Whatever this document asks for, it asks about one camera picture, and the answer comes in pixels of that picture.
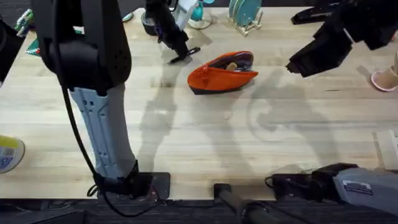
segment wooden tabletop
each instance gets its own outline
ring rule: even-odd
[[[264,8],[261,30],[247,37],[228,23],[227,8],[206,10],[215,24],[186,28],[188,46],[202,50],[178,65],[167,65],[174,51],[144,32],[142,9],[125,23],[132,55],[124,102],[131,147],[141,171],[171,173],[170,198],[212,198],[217,182],[247,198],[272,198],[264,178],[273,173],[336,162],[382,165],[373,132],[398,125],[398,93],[378,92],[368,81],[373,71],[392,65],[398,44],[374,52],[356,44],[340,68],[303,79],[285,69],[321,25],[293,26],[290,18],[303,8]],[[22,162],[0,174],[0,198],[85,198],[93,180],[60,86],[40,57],[24,53],[34,39],[29,33],[0,88],[0,134],[26,145]],[[253,52],[254,81],[235,93],[195,96],[189,73],[235,50]]]

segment teal object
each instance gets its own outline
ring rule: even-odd
[[[193,10],[191,20],[201,21],[203,17],[203,2],[199,1],[199,5]]]
[[[235,7],[235,2],[236,2],[236,0],[231,0],[230,2],[229,2],[229,18],[233,18],[233,12],[234,12],[234,7]]]
[[[244,0],[234,15],[236,23],[239,26],[246,26],[255,21],[260,6],[261,0]]]

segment black cable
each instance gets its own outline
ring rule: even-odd
[[[306,223],[306,224],[315,224],[315,223],[313,223],[313,222],[311,222],[311,221],[308,221],[308,220],[304,219],[303,217],[301,217],[301,216],[299,216],[299,215],[295,215],[295,214],[293,214],[293,213],[287,212],[287,211],[285,211],[285,210],[279,208],[278,206],[273,205],[273,204],[271,204],[271,203],[269,203],[269,202],[262,202],[262,203],[264,203],[264,204],[270,206],[271,208],[273,208],[273,209],[275,209],[275,210],[277,210],[277,211],[279,211],[279,212],[282,212],[283,214],[287,215],[288,217],[295,218],[295,219],[300,220],[301,222],[304,222],[304,223]]]
[[[178,0],[175,0],[174,8],[170,12],[174,12],[178,7]]]
[[[100,192],[100,194],[104,197],[104,201],[105,203],[110,207],[110,209],[112,211],[114,211],[116,214],[120,215],[121,217],[125,217],[125,218],[136,218],[140,215],[143,215],[149,211],[151,211],[152,209],[154,209],[155,207],[158,207],[160,205],[160,203],[156,203],[154,205],[151,205],[149,207],[147,207],[146,209],[143,209],[140,212],[137,212],[135,214],[125,214],[123,212],[120,212],[120,210],[118,210],[110,201],[108,196],[106,195],[106,192]]]

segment sticker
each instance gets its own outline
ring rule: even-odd
[[[14,158],[15,149],[0,147],[0,170],[5,169]]]
[[[13,157],[0,156],[0,170],[5,169],[12,161]]]
[[[343,180],[343,186],[346,191],[356,192],[359,194],[373,195],[370,184],[356,182],[351,180]]]

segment black device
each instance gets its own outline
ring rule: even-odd
[[[0,83],[6,79],[23,41],[14,29],[0,19]]]
[[[398,29],[398,1],[344,0],[314,34],[315,40],[290,58],[286,66],[303,77],[339,67],[353,42],[370,50],[386,46]]]
[[[339,6],[339,2],[334,2],[305,9],[294,15],[294,17],[292,17],[292,22],[294,25],[323,22],[327,20]]]
[[[351,168],[358,168],[358,165],[339,163],[322,167],[311,174],[274,174],[265,181],[274,189],[277,200],[284,197],[300,197],[316,202],[324,199],[341,202],[333,178],[339,172]]]

